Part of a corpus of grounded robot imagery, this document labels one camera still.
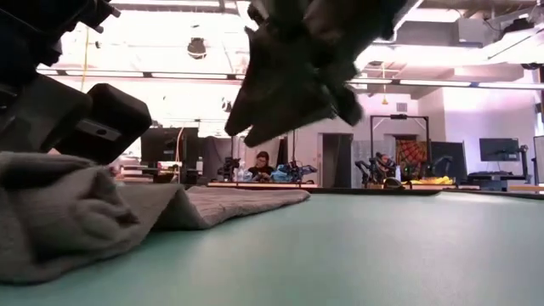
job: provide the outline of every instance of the ceiling light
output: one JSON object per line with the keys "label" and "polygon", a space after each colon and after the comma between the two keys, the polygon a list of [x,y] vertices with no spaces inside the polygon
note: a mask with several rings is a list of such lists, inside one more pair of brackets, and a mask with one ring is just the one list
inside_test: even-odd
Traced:
{"label": "ceiling light", "polygon": [[201,80],[227,80],[229,77],[218,73],[167,73],[153,72],[153,77],[157,78],[180,78],[180,79],[201,79]]}
{"label": "ceiling light", "polygon": [[351,84],[391,84],[393,80],[379,78],[355,78],[349,83]]}
{"label": "ceiling light", "polygon": [[502,89],[544,89],[540,83],[516,83],[516,82],[481,82],[479,88],[502,88]]}
{"label": "ceiling light", "polygon": [[456,22],[466,10],[447,8],[417,8],[406,16],[406,21]]}
{"label": "ceiling light", "polygon": [[137,71],[66,71],[70,77],[143,77],[143,72]]}
{"label": "ceiling light", "polygon": [[[111,0],[110,4],[139,4],[139,5],[179,5],[179,6],[208,6],[219,7],[219,2],[215,1],[175,1],[175,0]],[[225,7],[235,9],[235,3],[225,3]]]}
{"label": "ceiling light", "polygon": [[444,87],[468,87],[471,82],[458,82],[458,81],[433,81],[433,80],[400,80],[401,85],[415,85],[415,86],[444,86]]}

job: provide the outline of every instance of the table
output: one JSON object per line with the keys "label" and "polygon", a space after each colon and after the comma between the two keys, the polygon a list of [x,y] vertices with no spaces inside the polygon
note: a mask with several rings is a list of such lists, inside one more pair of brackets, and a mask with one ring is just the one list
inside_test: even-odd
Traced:
{"label": "table", "polygon": [[508,186],[509,191],[529,191],[529,192],[544,192],[544,186],[533,186],[529,184]]}
{"label": "table", "polygon": [[244,189],[316,189],[317,184],[296,184],[296,183],[237,183],[237,182],[212,182],[208,187],[228,187]]}
{"label": "table", "polygon": [[[453,184],[404,184],[408,190],[479,190],[479,186],[473,185],[453,185]],[[383,189],[382,184],[369,184],[369,189]]]}
{"label": "table", "polygon": [[542,305],[544,202],[410,192],[154,234],[60,280],[0,286],[0,305]]}

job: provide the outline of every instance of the doorway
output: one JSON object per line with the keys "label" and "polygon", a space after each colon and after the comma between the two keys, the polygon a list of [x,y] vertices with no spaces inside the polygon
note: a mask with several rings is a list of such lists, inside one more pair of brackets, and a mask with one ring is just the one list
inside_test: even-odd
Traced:
{"label": "doorway", "polygon": [[351,188],[351,133],[323,133],[321,135],[321,187]]}

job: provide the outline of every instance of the fluorescent light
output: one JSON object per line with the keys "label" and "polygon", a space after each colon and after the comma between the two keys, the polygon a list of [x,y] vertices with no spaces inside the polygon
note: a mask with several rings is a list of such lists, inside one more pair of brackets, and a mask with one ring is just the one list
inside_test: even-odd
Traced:
{"label": "fluorescent light", "polygon": [[367,84],[357,84],[357,83],[352,83],[350,84],[353,88],[355,89],[362,89],[362,90],[365,90],[365,89],[368,89],[368,85]]}
{"label": "fluorescent light", "polygon": [[38,69],[38,73],[43,74],[44,76],[58,76],[59,73],[54,69]]}
{"label": "fluorescent light", "polygon": [[415,0],[415,1],[412,1],[410,6],[406,5],[406,7],[408,8],[408,11],[405,14],[397,15],[396,18],[395,18],[394,31],[398,31],[400,29],[400,27],[406,22],[406,20],[407,20],[408,16],[410,15],[410,13],[416,11],[417,8],[420,5],[422,5],[422,3],[423,3],[423,0]]}
{"label": "fluorescent light", "polygon": [[447,8],[417,8],[406,15],[406,21],[456,22],[465,12]]}
{"label": "fluorescent light", "polygon": [[444,86],[444,87],[468,87],[471,82],[458,82],[458,81],[433,81],[433,80],[400,80],[401,85],[415,85],[415,86]]}
{"label": "fluorescent light", "polygon": [[218,73],[167,73],[153,72],[153,77],[157,78],[183,78],[183,79],[203,79],[203,80],[227,80],[229,77]]}
{"label": "fluorescent light", "polygon": [[349,83],[352,84],[391,84],[393,80],[378,79],[378,78],[355,78]]}
{"label": "fluorescent light", "polygon": [[143,77],[142,72],[137,71],[66,71],[71,77]]}
{"label": "fluorescent light", "polygon": [[516,83],[516,82],[481,82],[480,88],[502,88],[502,89],[544,89],[544,84],[540,83]]}
{"label": "fluorescent light", "polygon": [[[179,6],[208,6],[219,7],[215,1],[168,1],[168,0],[111,0],[110,4],[141,4],[141,5],[179,5]],[[228,9],[235,9],[235,3],[225,3]]]}

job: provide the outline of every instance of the ceiling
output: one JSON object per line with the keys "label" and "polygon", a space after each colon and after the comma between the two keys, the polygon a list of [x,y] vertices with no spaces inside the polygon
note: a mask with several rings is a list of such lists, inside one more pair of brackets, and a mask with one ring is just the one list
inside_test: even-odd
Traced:
{"label": "ceiling", "polygon": [[[88,31],[83,25],[67,33],[62,41],[65,53],[54,68],[82,69],[87,58],[88,69],[100,71],[245,72],[249,55],[243,29],[255,26],[246,13],[249,2],[112,0],[111,3],[122,11],[121,17],[106,20],[102,34]],[[358,58],[356,64],[361,73],[368,77],[513,81],[523,75],[519,63],[527,58],[528,50],[533,50],[531,61],[544,62],[540,32],[527,34],[530,39],[524,39],[524,46],[516,48],[524,53],[514,53],[513,48],[504,53],[506,47],[501,47],[501,56],[496,56],[495,40],[500,34],[496,28],[502,29],[503,24],[494,23],[495,18],[514,12],[532,13],[536,1],[409,0],[409,3],[404,14],[398,16],[396,40],[377,43]],[[482,30],[481,37],[489,41],[480,45],[460,44],[465,39],[459,33],[452,40],[451,33],[460,31],[456,21],[461,17],[479,22],[475,29]],[[205,39],[205,59],[192,59],[188,55],[187,46],[192,37]],[[407,87],[386,90],[414,96],[422,92]],[[367,91],[374,94],[383,91],[383,86],[371,85]]]}

